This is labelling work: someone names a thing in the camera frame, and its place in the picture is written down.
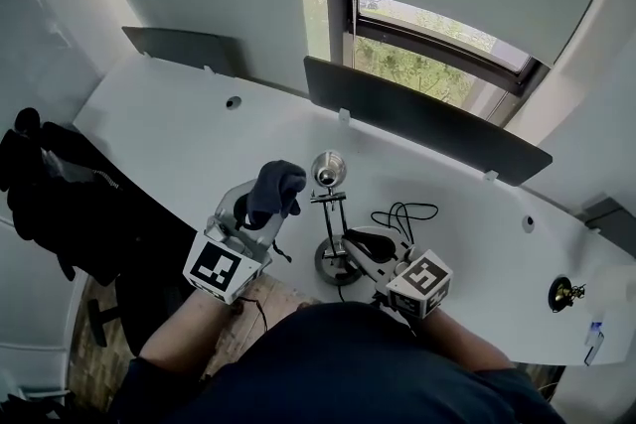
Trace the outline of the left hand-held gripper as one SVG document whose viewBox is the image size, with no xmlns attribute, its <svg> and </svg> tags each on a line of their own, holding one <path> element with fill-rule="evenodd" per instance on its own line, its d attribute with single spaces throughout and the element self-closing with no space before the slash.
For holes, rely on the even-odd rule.
<svg viewBox="0 0 636 424">
<path fill-rule="evenodd" d="M 256 180 L 231 188 L 222 197 L 216 215 L 198 232 L 183 268 L 195 288 L 232 304 L 271 263 L 268 251 L 277 237 L 283 217 L 272 214 L 260 228 L 249 224 L 247 197 Z M 233 226 L 242 226 L 242 231 Z"/>
</svg>

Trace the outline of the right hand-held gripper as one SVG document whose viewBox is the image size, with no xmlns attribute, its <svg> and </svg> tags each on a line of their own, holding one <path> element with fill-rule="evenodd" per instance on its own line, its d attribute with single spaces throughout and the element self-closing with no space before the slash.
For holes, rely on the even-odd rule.
<svg viewBox="0 0 636 424">
<path fill-rule="evenodd" d="M 432 250 L 410 247 L 396 229 L 359 226 L 346 230 L 343 240 L 395 311 L 425 318 L 447 297 L 453 271 Z"/>
</svg>

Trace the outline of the dark blue wiping cloth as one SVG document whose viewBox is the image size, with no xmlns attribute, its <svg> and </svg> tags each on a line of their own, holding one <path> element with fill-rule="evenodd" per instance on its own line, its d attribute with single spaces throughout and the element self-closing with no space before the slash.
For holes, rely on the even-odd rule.
<svg viewBox="0 0 636 424">
<path fill-rule="evenodd" d="M 284 160 L 266 163 L 247 195 L 249 223 L 263 226 L 275 214 L 280 214 L 282 218 L 300 215 L 297 195 L 305 189 L 306 184 L 306 172 L 301 167 Z"/>
</svg>

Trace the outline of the silver desk lamp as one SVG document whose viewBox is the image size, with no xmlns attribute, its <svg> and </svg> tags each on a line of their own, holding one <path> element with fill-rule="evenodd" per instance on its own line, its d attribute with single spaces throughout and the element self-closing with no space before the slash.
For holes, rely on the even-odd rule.
<svg viewBox="0 0 636 424">
<path fill-rule="evenodd" d="M 320 194 L 312 191 L 310 203 L 322 207 L 327 230 L 327 238 L 315 251 L 315 269 L 325 283 L 340 291 L 363 275 L 344 245 L 344 234 L 349 229 L 344 209 L 346 193 L 338 188 L 346 179 L 347 166 L 338 152 L 327 150 L 314 159 L 310 175 L 321 190 Z"/>
</svg>

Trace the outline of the person's right forearm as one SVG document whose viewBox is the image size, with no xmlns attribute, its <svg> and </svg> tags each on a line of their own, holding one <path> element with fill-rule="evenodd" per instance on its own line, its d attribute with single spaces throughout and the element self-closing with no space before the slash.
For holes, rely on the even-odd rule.
<svg viewBox="0 0 636 424">
<path fill-rule="evenodd" d="M 410 319 L 414 333 L 436 353 L 473 372 L 513 369 L 498 348 L 463 327 L 441 309 L 423 319 Z"/>
</svg>

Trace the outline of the person's left forearm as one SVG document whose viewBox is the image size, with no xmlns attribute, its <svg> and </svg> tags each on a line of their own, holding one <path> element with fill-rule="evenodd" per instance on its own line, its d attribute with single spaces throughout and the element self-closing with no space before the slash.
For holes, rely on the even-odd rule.
<svg viewBox="0 0 636 424">
<path fill-rule="evenodd" d="M 172 373 L 200 376 L 231 317 L 229 305 L 195 290 L 153 333 L 139 357 Z"/>
</svg>

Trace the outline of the long dark grey desk divider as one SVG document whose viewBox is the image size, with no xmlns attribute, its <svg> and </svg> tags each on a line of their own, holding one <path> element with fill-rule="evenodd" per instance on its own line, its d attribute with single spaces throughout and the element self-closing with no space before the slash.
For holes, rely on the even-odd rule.
<svg viewBox="0 0 636 424">
<path fill-rule="evenodd" d="M 305 57 L 311 102 L 519 187 L 553 162 L 544 150 L 458 107 L 383 78 Z"/>
</svg>

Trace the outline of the small brass black figurine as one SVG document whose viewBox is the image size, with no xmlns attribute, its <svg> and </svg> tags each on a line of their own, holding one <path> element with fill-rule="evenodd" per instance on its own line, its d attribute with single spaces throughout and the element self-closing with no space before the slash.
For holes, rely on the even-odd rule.
<svg viewBox="0 0 636 424">
<path fill-rule="evenodd" d="M 548 304 L 553 313 L 560 313 L 568 307 L 572 307 L 577 299 L 585 296 L 585 285 L 575 286 L 566 276 L 556 278 L 548 293 Z"/>
</svg>

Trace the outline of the grey divider panel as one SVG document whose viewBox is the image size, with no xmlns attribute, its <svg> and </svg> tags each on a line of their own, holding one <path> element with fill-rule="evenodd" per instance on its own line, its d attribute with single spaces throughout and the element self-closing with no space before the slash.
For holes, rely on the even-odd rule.
<svg viewBox="0 0 636 424">
<path fill-rule="evenodd" d="M 247 65 L 239 42 L 227 36 L 148 27 L 123 26 L 138 53 L 196 69 L 209 68 L 230 77 L 245 77 Z"/>
</svg>

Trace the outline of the person's dark blue shirt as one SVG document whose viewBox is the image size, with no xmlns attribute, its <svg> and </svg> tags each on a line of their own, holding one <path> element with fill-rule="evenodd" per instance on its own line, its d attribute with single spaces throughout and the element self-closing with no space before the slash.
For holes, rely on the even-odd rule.
<svg viewBox="0 0 636 424">
<path fill-rule="evenodd" d="M 564 424 L 512 367 L 467 367 L 362 303 L 301 309 L 207 382 L 135 359 L 117 424 Z"/>
</svg>

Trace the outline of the black office chair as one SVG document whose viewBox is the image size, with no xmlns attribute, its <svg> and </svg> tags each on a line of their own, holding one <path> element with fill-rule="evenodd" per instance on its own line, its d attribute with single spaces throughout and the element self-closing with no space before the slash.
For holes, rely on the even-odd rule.
<svg viewBox="0 0 636 424">
<path fill-rule="evenodd" d="M 97 210 L 63 216 L 54 227 L 54 252 L 65 270 L 86 272 L 99 285 L 115 285 L 116 305 L 102 309 L 97 299 L 87 303 L 87 314 L 93 338 L 107 346 L 104 325 L 115 319 L 121 322 L 132 351 L 140 350 L 142 331 L 148 321 L 136 316 L 144 309 L 141 303 L 143 274 L 149 255 L 147 223 L 137 213 Z"/>
</svg>

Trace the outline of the black jacket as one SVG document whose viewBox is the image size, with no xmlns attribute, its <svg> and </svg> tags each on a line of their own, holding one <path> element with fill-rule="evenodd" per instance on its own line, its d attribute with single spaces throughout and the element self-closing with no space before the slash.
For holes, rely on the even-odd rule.
<svg viewBox="0 0 636 424">
<path fill-rule="evenodd" d="M 56 154 L 51 136 L 67 132 L 47 131 L 36 109 L 21 110 L 0 140 L 0 191 L 22 239 L 55 254 L 69 280 L 80 269 L 106 286 L 122 270 L 122 192 Z"/>
</svg>

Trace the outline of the small blue white packet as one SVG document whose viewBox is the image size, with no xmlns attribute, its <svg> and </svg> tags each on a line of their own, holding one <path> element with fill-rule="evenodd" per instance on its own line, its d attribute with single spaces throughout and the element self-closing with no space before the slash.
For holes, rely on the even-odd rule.
<svg viewBox="0 0 636 424">
<path fill-rule="evenodd" d="M 602 332 L 601 322 L 592 322 L 587 332 L 585 339 L 585 346 L 587 347 L 587 354 L 584 359 L 584 364 L 587 366 L 592 365 L 598 351 L 600 350 L 604 341 L 604 335 Z"/>
</svg>

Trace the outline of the grey panel end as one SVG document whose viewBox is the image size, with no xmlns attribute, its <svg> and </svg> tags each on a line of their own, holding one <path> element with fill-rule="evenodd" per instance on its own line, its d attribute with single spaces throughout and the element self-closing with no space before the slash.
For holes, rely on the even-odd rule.
<svg viewBox="0 0 636 424">
<path fill-rule="evenodd" d="M 583 221 L 588 228 L 601 233 L 625 233 L 636 229 L 636 216 L 612 198 L 604 198 L 584 210 Z"/>
</svg>

